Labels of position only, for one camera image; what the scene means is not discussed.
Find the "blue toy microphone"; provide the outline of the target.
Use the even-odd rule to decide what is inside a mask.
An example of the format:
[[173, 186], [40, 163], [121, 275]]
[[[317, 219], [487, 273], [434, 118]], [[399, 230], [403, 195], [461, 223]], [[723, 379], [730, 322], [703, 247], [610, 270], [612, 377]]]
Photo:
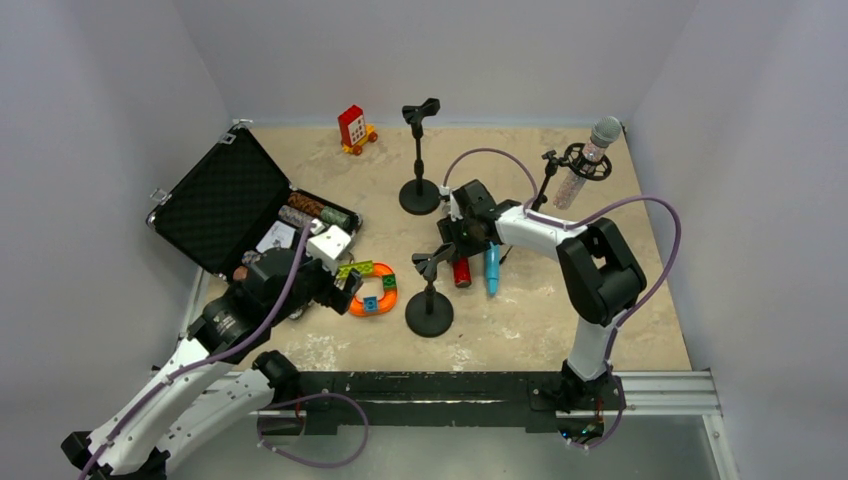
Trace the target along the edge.
[[494, 297], [499, 289], [500, 262], [500, 246], [496, 243], [490, 242], [484, 255], [486, 292], [489, 297]]

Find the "red glitter microphone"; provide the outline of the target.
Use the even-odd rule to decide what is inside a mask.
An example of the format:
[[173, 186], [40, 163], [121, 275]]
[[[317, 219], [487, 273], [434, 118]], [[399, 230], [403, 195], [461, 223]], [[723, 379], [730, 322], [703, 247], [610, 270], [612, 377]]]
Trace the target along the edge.
[[470, 287], [472, 285], [472, 276], [469, 260], [466, 257], [459, 257], [452, 262], [451, 266], [455, 287], [460, 289]]

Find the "black tripod shock-mount stand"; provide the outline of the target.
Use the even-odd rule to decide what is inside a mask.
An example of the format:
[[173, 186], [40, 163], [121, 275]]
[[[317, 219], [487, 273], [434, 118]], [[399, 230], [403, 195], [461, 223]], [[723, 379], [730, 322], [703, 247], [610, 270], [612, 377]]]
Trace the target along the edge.
[[538, 193], [533, 197], [530, 209], [538, 211], [549, 201], [546, 189], [560, 169], [565, 171], [565, 178], [556, 192], [553, 204], [561, 210], [571, 206], [586, 181], [605, 180], [611, 172], [611, 162], [605, 156], [605, 151], [605, 147], [598, 147], [587, 141], [570, 144], [562, 156], [558, 156], [555, 150], [544, 153], [544, 178]]

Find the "silver glitter microphone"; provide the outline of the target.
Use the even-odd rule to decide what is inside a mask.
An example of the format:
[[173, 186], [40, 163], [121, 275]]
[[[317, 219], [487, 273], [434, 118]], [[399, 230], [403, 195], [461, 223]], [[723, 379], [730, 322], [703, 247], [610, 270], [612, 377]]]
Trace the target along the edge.
[[622, 131], [622, 124], [616, 117], [606, 116], [592, 126], [585, 143], [574, 143], [567, 147], [561, 161], [566, 176], [553, 200], [557, 209], [569, 209], [587, 182], [598, 182], [609, 177], [612, 164], [606, 156], [606, 150], [618, 140]]

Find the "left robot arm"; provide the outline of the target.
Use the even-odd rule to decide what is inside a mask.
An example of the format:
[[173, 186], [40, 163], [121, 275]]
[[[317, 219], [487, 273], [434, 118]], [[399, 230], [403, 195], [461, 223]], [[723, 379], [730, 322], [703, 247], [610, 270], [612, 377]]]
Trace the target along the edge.
[[308, 404], [330, 398], [304, 382], [277, 350], [260, 353], [223, 388], [208, 389], [301, 307], [317, 303], [346, 313], [362, 283], [359, 269], [301, 247], [266, 251], [206, 305], [127, 406], [100, 427], [69, 434], [63, 453], [82, 479], [165, 479], [200, 445], [250, 412], [271, 407], [300, 414]]

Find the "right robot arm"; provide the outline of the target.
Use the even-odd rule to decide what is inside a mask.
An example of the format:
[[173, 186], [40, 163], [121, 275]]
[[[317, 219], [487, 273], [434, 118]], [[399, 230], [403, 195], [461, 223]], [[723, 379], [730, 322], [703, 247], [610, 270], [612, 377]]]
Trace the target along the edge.
[[611, 220], [587, 225], [540, 214], [524, 203], [498, 202], [478, 180], [438, 189], [446, 217], [437, 224], [445, 243], [471, 257], [491, 245], [517, 247], [556, 262], [578, 315], [574, 342], [560, 384], [540, 395], [557, 409], [593, 407], [610, 383], [617, 321], [631, 312], [647, 286], [643, 269]]

